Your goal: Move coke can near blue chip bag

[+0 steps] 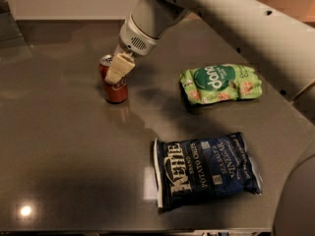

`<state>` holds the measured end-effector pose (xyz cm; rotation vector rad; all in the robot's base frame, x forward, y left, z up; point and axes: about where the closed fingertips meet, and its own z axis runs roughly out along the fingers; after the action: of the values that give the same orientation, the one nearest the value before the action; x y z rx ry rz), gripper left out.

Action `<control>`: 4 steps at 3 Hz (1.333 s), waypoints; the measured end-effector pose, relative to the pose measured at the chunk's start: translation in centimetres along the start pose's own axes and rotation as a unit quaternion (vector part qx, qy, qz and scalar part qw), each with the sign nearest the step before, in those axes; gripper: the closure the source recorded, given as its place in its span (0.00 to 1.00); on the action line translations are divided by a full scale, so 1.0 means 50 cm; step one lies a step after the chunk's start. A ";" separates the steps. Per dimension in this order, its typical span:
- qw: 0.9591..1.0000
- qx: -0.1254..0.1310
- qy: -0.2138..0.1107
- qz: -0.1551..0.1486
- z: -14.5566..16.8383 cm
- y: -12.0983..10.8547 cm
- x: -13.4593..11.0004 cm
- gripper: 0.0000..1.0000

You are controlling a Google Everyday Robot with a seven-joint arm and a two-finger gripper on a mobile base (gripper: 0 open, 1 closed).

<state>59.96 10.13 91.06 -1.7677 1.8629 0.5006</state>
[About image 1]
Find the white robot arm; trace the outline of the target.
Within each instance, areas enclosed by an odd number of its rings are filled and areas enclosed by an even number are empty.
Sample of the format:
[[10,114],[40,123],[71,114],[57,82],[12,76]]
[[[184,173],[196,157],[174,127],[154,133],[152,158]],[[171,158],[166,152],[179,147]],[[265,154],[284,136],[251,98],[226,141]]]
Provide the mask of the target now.
[[[148,55],[164,32],[189,12],[240,48],[301,115],[314,118],[314,31],[257,0],[139,0],[121,27],[108,81],[128,74],[132,56]],[[250,227],[257,229],[267,221],[271,236],[314,236],[315,144],[269,187],[276,194],[253,207],[247,219]]]

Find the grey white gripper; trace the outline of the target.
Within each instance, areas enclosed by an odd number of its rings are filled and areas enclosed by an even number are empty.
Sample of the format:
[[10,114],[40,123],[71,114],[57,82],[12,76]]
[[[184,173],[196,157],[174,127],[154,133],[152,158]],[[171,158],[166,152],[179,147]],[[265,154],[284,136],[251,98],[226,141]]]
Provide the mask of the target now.
[[117,54],[104,56],[104,65],[108,66],[105,80],[118,84],[134,69],[133,56],[147,56],[163,34],[187,14],[187,9],[165,0],[139,0],[121,27]]

